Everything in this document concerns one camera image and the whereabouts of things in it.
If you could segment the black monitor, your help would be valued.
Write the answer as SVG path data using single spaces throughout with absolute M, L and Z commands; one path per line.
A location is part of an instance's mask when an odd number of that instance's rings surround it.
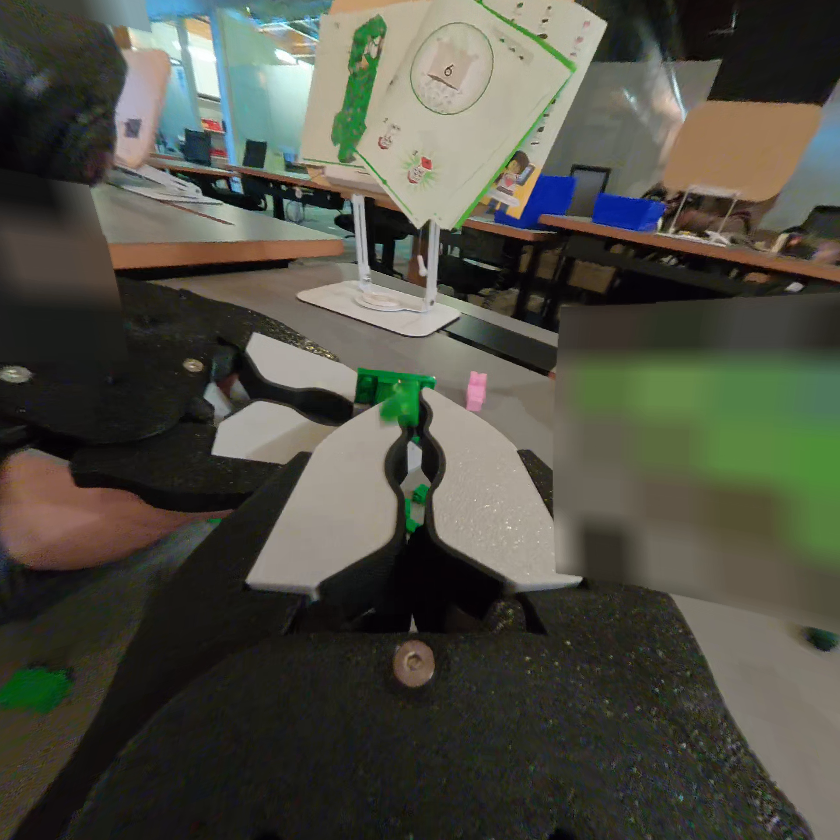
M 574 164 L 570 168 L 570 177 L 575 180 L 574 191 L 566 214 L 592 218 L 596 200 L 606 191 L 611 174 L 609 167 Z

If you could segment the green studded plate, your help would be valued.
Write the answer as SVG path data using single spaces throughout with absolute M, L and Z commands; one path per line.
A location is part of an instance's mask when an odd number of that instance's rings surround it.
M 382 420 L 402 428 L 416 428 L 421 419 L 421 394 L 434 390 L 436 384 L 432 375 L 360 368 L 353 404 L 378 406 Z

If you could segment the person's left hand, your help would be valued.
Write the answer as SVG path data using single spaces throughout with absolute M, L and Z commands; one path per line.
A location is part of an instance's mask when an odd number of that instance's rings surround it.
M 168 511 L 125 490 L 78 487 L 65 462 L 37 450 L 2 464 L 2 548 L 36 571 L 125 560 L 185 526 L 228 514 Z

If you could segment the blue storage bin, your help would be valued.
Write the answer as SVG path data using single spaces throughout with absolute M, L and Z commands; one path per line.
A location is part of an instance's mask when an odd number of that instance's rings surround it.
M 574 176 L 540 175 L 527 199 L 493 215 L 496 224 L 519 229 L 542 229 L 542 215 L 563 216 L 570 209 L 577 186 Z
M 601 192 L 595 199 L 591 221 L 605 227 L 652 233 L 658 230 L 666 209 L 664 202 L 655 199 Z

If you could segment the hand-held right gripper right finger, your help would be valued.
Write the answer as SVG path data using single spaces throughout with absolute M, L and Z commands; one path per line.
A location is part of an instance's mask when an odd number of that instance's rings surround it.
M 444 550 L 509 592 L 580 585 L 558 571 L 553 515 L 516 446 L 478 415 L 423 391 L 428 454 L 437 473 L 427 497 L 427 530 Z

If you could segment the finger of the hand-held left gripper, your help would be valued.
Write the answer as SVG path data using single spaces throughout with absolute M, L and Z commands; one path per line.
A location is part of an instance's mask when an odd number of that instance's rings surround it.
M 316 421 L 291 406 L 254 401 L 217 426 L 212 456 L 285 465 L 299 453 L 311 454 L 344 421 Z
M 319 424 L 351 420 L 356 382 L 350 367 L 258 332 L 243 352 L 243 387 L 250 399 L 289 407 Z

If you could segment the pale tan book stand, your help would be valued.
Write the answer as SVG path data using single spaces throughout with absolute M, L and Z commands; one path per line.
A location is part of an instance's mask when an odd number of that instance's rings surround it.
M 124 50 L 128 68 L 115 109 L 116 140 L 109 183 L 160 203 L 220 205 L 192 182 L 151 165 L 165 93 L 171 74 L 168 55 L 158 49 Z

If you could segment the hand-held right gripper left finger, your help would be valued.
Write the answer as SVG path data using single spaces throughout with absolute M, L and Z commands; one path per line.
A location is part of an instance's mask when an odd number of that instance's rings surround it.
M 369 408 L 315 447 L 246 577 L 251 590 L 375 601 L 405 534 L 407 430 Z

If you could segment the tan book stand board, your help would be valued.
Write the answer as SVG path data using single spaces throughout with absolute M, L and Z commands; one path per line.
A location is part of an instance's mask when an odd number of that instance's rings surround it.
M 680 202 L 673 235 L 692 196 L 762 203 L 781 193 L 818 131 L 823 108 L 811 103 L 704 101 L 686 116 L 673 142 L 661 182 Z

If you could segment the white instruction booklet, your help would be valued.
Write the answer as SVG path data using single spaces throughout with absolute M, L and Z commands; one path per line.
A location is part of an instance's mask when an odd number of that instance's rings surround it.
M 515 151 L 547 157 L 605 31 L 579 2 L 337 2 L 301 158 L 458 228 Z

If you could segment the grey table with wooden edge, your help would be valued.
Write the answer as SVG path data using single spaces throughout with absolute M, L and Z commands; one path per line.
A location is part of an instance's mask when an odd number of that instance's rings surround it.
M 344 252 L 341 238 L 227 204 L 162 203 L 114 185 L 91 196 L 121 272 L 273 266 Z

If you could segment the grey desk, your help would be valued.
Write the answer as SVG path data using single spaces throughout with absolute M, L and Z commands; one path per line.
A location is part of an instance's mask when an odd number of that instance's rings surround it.
M 350 278 L 351 266 L 299 260 L 288 269 L 192 279 L 166 286 L 229 301 L 284 322 L 348 366 L 394 362 L 430 373 L 452 400 L 470 369 L 489 374 L 480 414 L 553 465 L 554 382 L 442 333 L 400 339 L 301 303 L 299 291 Z M 2 711 L 2 838 L 11 838 L 93 721 L 164 567 L 105 573 L 32 623 L 2 628 L 2 681 L 31 660 L 57 656 L 76 684 L 49 714 Z M 765 769 L 811 824 L 838 838 L 838 652 L 821 653 L 776 616 L 676 597 L 728 708 Z

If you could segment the white book stand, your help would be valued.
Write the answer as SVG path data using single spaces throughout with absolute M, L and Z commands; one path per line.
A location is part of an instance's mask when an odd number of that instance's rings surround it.
M 346 318 L 368 323 L 407 338 L 426 338 L 456 322 L 456 308 L 437 302 L 441 229 L 431 222 L 427 257 L 418 257 L 418 272 L 425 280 L 422 297 L 378 286 L 373 282 L 368 246 L 366 210 L 372 199 L 358 193 L 351 197 L 358 276 L 331 285 L 303 290 L 297 299 Z

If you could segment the yellow printed leaflet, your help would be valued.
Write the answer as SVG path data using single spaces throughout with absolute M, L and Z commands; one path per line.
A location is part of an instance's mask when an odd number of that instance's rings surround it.
M 524 149 L 516 150 L 497 174 L 482 201 L 497 221 L 523 226 L 526 206 L 543 171 L 545 160 L 532 159 Z

